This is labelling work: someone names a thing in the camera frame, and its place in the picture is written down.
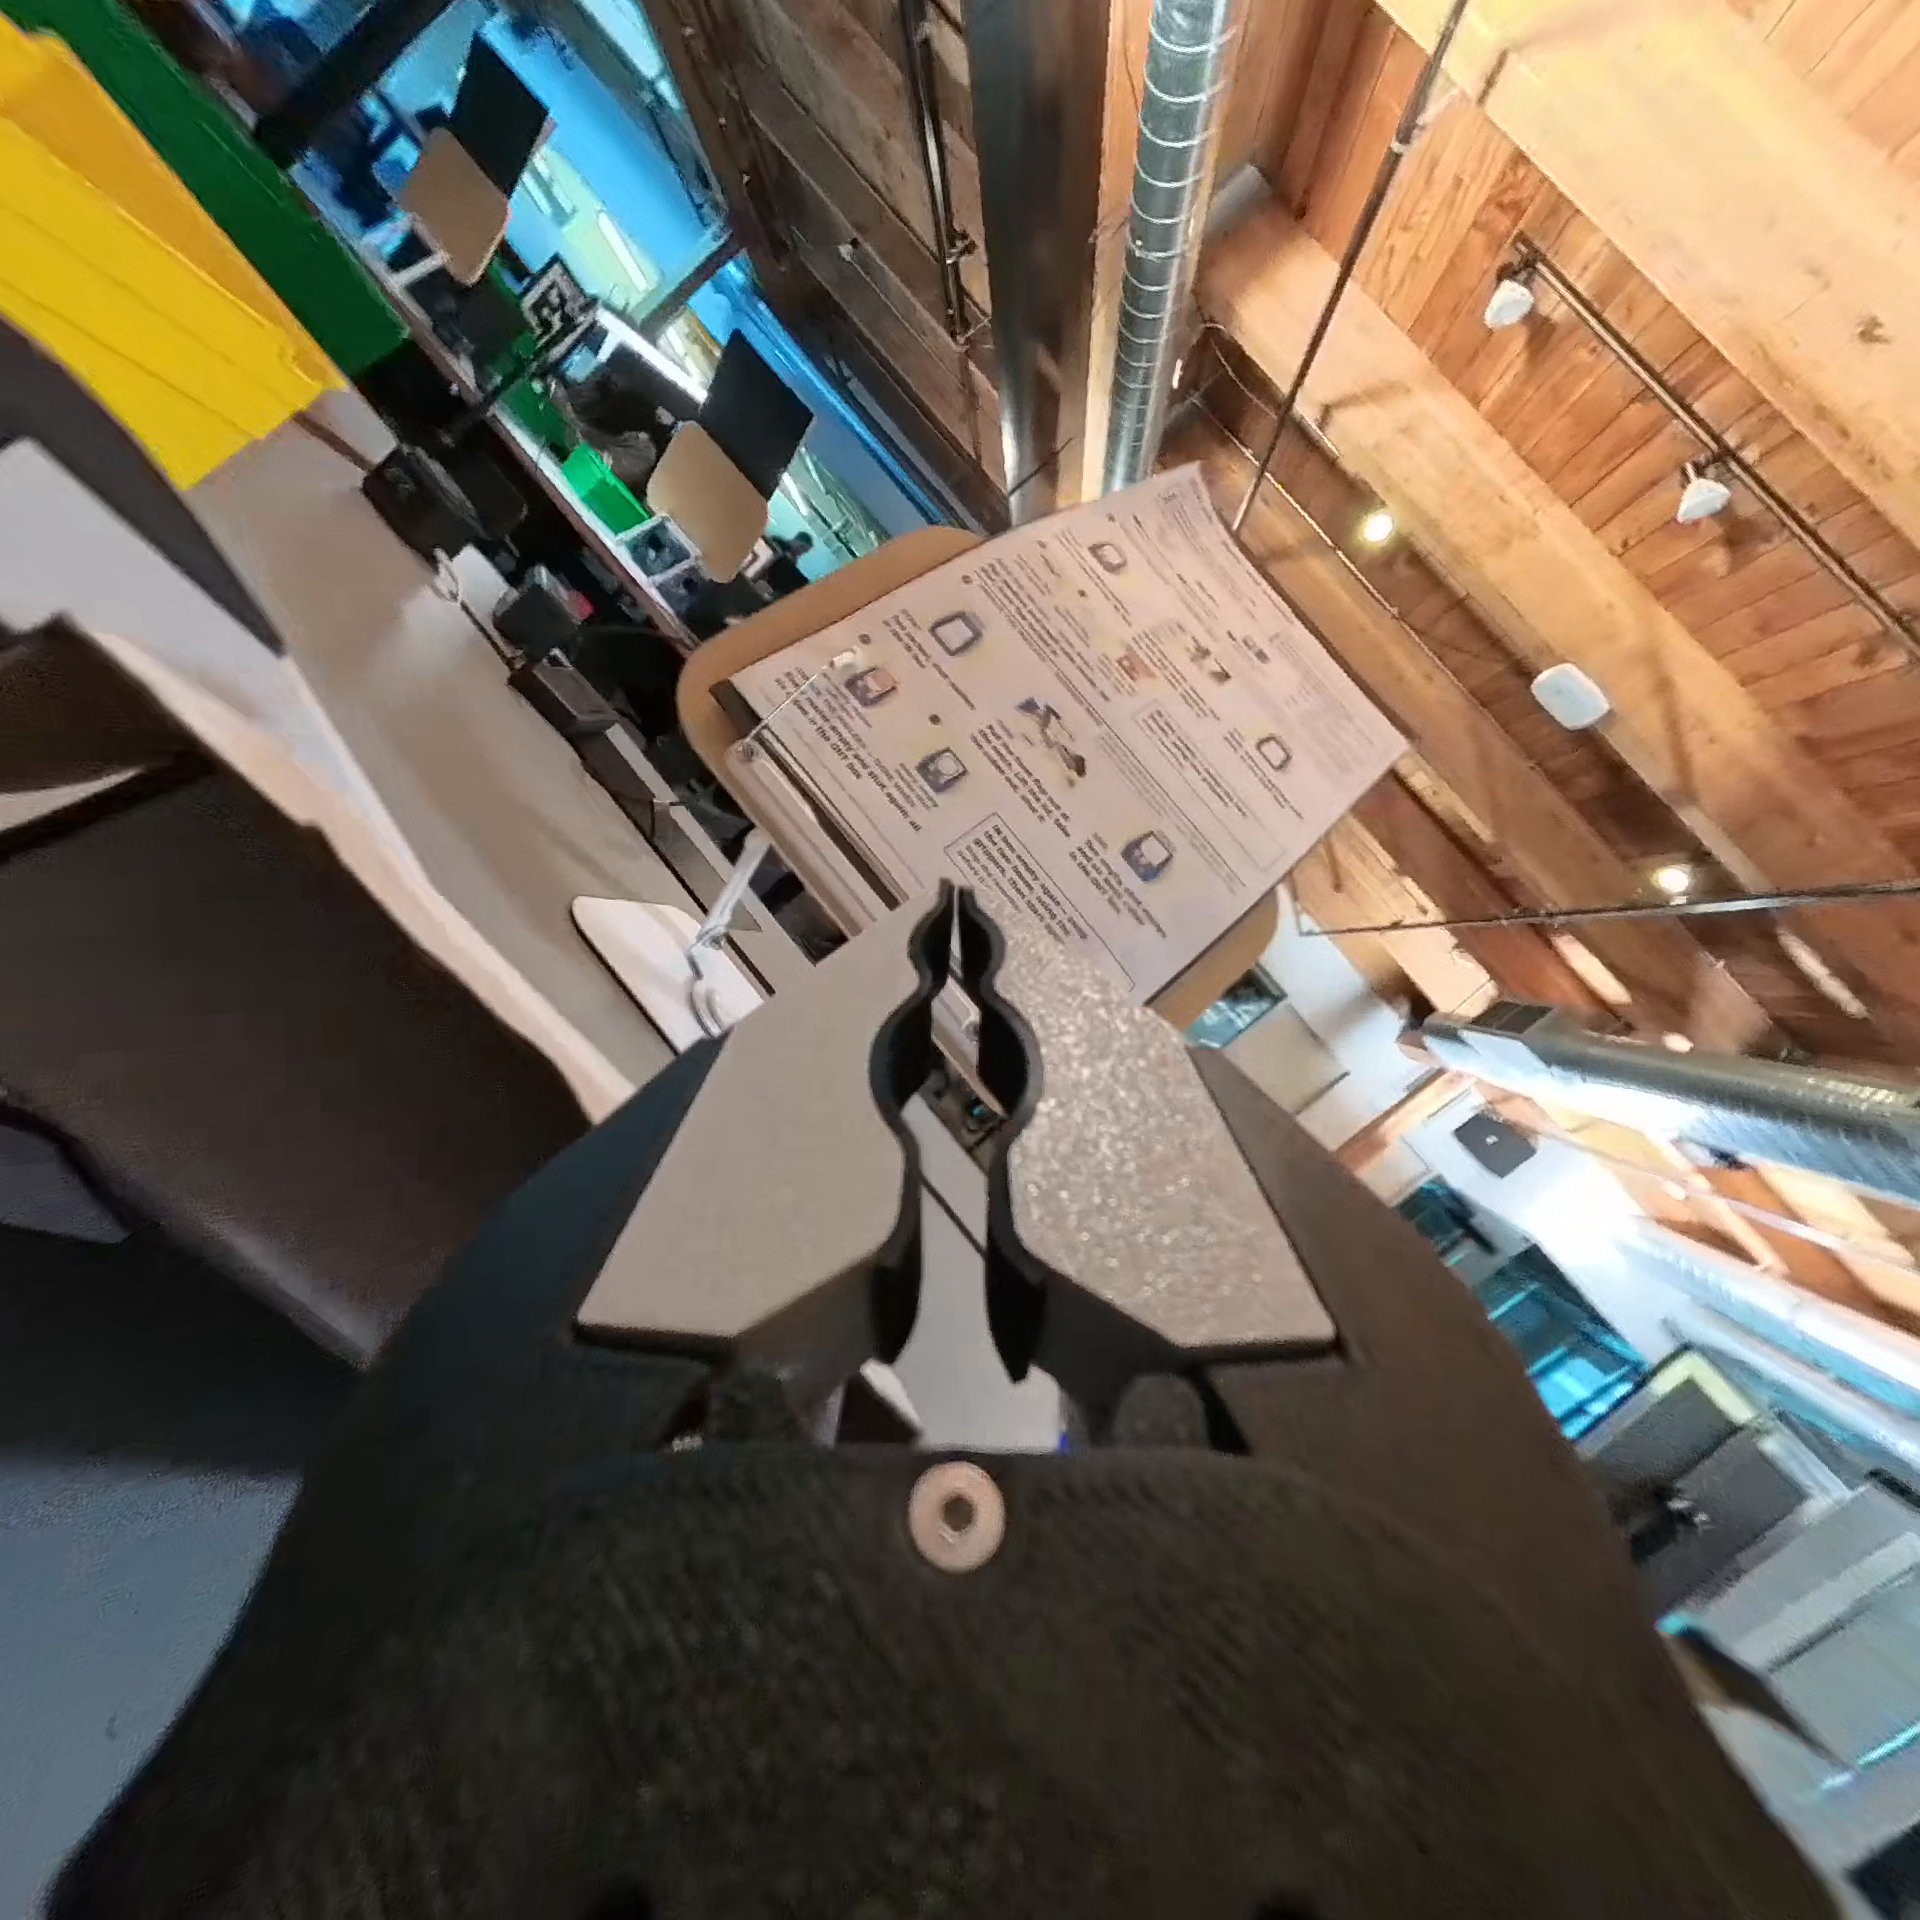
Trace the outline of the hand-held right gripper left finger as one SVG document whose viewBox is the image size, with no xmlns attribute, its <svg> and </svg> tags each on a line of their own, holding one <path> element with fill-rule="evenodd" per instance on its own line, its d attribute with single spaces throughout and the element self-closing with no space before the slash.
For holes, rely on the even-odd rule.
<svg viewBox="0 0 1920 1920">
<path fill-rule="evenodd" d="M 713 1363 L 896 1363 L 923 1304 L 923 1149 L 955 881 L 704 1046 L 574 1332 Z"/>
</svg>

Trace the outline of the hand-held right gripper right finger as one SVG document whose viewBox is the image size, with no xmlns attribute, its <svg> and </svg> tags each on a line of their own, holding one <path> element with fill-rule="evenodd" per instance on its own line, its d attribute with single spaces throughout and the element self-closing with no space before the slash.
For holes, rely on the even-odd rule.
<svg viewBox="0 0 1920 1920">
<path fill-rule="evenodd" d="M 1126 1385 L 1330 1359 L 1338 1322 L 1195 1046 L 1081 953 L 955 890 L 989 1144 L 983 1304 L 1011 1374 L 1059 1378 L 1081 1437 Z"/>
</svg>

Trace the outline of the white mailer box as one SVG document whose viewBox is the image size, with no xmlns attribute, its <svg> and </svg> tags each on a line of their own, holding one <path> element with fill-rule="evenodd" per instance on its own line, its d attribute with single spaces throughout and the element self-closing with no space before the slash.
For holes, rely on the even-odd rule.
<svg viewBox="0 0 1920 1920">
<path fill-rule="evenodd" d="M 230 552 L 7 330 L 7 1112 L 370 1359 L 663 1042 L 560 1012 L 434 881 Z"/>
</svg>

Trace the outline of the yellow storage bin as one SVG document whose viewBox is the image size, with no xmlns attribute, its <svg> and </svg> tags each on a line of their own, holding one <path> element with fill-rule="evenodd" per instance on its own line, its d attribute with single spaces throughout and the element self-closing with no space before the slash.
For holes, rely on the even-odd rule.
<svg viewBox="0 0 1920 1920">
<path fill-rule="evenodd" d="M 0 25 L 0 307 L 190 486 L 347 374 L 79 55 Z"/>
</svg>

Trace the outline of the grey desk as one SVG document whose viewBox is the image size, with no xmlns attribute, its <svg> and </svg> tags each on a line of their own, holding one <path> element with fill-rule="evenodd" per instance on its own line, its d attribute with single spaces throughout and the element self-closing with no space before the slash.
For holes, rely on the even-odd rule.
<svg viewBox="0 0 1920 1920">
<path fill-rule="evenodd" d="M 268 512 L 274 611 L 365 740 L 439 890 L 553 962 L 572 824 L 639 839 L 497 679 L 463 611 L 338 486 Z M 667 1455 L 704 1368 L 572 1332 L 572 1255 L 698 1092 L 553 1149 L 365 1359 L 353 1407 L 148 1765 L 43 1912 L 1081 1912 L 1099 1834 L 983 1705 L 893 1684 L 927 1600 L 877 1602 L 909 1455 L 807 1447 L 752 1394 L 752 1447 Z"/>
</svg>

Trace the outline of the printed instruction sheet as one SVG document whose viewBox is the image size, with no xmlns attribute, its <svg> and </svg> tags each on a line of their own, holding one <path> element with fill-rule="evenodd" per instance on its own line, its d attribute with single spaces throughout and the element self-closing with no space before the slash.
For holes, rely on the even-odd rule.
<svg viewBox="0 0 1920 1920">
<path fill-rule="evenodd" d="M 983 537 L 725 675 L 860 890 L 937 881 L 1162 995 L 1407 757 L 1206 469 Z"/>
</svg>

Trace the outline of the instruction sheet on stand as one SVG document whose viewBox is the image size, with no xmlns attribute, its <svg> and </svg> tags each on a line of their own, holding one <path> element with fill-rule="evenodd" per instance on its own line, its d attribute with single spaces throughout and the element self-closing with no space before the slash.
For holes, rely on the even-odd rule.
<svg viewBox="0 0 1920 1920">
<path fill-rule="evenodd" d="M 761 605 L 757 618 L 730 623 L 725 640 L 698 645 L 698 665 L 690 665 L 690 694 L 698 694 L 713 675 L 738 675 L 738 665 L 772 658 L 820 623 L 852 618 L 877 594 L 909 591 L 937 566 L 955 566 L 977 552 L 977 533 L 960 525 L 914 525 L 888 537 L 877 552 L 842 566 L 838 575 Z M 639 824 L 650 852 L 675 871 L 690 890 L 690 919 L 719 902 L 730 881 L 730 852 L 713 839 L 713 832 L 675 800 L 675 789 L 642 757 L 642 735 L 629 724 L 580 740 L 588 776 L 605 789 L 605 800 Z M 1283 897 L 1259 897 L 1188 975 L 1162 982 L 1154 1004 L 1162 1022 L 1188 1025 L 1220 1004 L 1243 975 L 1264 964 L 1264 946 L 1283 927 Z M 730 975 L 752 982 L 752 1004 L 768 1004 L 778 982 L 807 978 L 807 946 L 768 919 L 761 897 L 742 902 L 742 919 L 725 932 Z"/>
</svg>

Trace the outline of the black device box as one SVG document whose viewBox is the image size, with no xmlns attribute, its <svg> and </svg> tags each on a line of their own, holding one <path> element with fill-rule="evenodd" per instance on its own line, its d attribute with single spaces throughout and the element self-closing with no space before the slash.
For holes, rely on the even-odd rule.
<svg viewBox="0 0 1920 1920">
<path fill-rule="evenodd" d="M 580 611 L 566 575 L 553 570 L 529 570 L 497 605 L 491 605 L 491 632 L 501 645 L 501 658 L 523 665 L 547 665 L 547 658 L 572 658 L 580 640 Z"/>
</svg>

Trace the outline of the background document stand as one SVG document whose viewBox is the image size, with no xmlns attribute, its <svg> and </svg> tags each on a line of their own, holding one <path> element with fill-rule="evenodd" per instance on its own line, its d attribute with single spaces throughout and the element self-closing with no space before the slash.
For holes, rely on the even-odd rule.
<svg viewBox="0 0 1920 1920">
<path fill-rule="evenodd" d="M 398 265 L 398 283 L 417 283 L 429 274 L 475 283 L 510 235 L 511 186 L 547 139 L 547 101 L 491 39 L 473 39 L 450 112 L 429 129 L 418 162 L 398 191 L 398 208 L 418 242 L 418 262 Z"/>
<path fill-rule="evenodd" d="M 684 533 L 704 584 L 738 584 L 768 533 L 768 499 L 812 434 L 812 400 L 730 337 L 704 400 L 667 434 L 642 505 Z"/>
</svg>

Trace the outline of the small green bin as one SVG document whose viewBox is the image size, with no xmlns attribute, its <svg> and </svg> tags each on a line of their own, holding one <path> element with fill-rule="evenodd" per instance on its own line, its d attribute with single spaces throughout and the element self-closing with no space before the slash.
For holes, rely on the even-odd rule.
<svg viewBox="0 0 1920 1920">
<path fill-rule="evenodd" d="M 650 520 L 650 505 L 628 486 L 605 451 L 580 437 L 580 425 L 560 407 L 553 385 L 511 377 L 501 388 L 501 414 L 566 469 L 566 486 L 614 533 Z"/>
</svg>

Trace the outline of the black charger box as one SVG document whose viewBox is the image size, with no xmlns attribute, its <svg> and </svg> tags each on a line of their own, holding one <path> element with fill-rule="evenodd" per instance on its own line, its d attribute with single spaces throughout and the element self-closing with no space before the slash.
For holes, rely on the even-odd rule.
<svg viewBox="0 0 1920 1920">
<path fill-rule="evenodd" d="M 408 437 L 358 476 L 358 495 L 418 566 L 510 544 L 529 520 L 511 476 L 497 464 L 444 464 Z"/>
</svg>

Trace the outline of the smooth grey pipe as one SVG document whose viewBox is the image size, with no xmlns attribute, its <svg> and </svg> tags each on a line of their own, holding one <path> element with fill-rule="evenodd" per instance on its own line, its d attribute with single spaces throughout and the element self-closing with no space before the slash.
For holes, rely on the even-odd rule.
<svg viewBox="0 0 1920 1920">
<path fill-rule="evenodd" d="M 1011 520 L 1081 495 L 1106 0 L 970 0 L 970 162 Z"/>
</svg>

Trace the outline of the green storage bin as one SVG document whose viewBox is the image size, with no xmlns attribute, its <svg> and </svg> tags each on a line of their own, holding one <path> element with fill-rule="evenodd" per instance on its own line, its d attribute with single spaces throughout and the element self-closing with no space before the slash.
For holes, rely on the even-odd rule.
<svg viewBox="0 0 1920 1920">
<path fill-rule="evenodd" d="M 408 330 L 370 283 L 358 255 L 311 208 L 311 199 L 260 153 L 230 105 L 179 66 L 179 55 L 110 0 L 7 0 L 19 30 L 62 39 L 108 85 L 128 129 L 179 172 L 205 216 L 247 255 L 303 337 L 347 385 L 377 374 Z"/>
</svg>

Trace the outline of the large silver duct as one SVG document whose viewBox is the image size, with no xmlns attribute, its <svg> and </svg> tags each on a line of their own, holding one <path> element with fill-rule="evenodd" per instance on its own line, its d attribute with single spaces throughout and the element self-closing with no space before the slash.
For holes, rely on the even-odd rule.
<svg viewBox="0 0 1920 1920">
<path fill-rule="evenodd" d="M 1920 1092 L 1839 1064 L 1745 1054 L 1669 1054 L 1565 1022 L 1543 1004 L 1493 1004 L 1478 1022 L 1432 1018 L 1426 1054 L 1543 1107 L 1580 1107 L 1633 1132 L 1690 1138 L 1745 1162 L 1790 1162 L 1881 1200 L 1920 1200 Z"/>
</svg>

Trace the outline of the silver spiral duct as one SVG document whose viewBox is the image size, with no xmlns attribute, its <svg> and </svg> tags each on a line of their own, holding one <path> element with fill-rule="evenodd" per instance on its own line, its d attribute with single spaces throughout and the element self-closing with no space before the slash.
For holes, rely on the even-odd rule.
<svg viewBox="0 0 1920 1920">
<path fill-rule="evenodd" d="M 1188 279 L 1212 205 L 1212 148 L 1236 30 L 1236 0 L 1155 0 L 1146 16 L 1104 495 L 1146 484 L 1162 448 L 1179 323 L 1188 307 Z"/>
</svg>

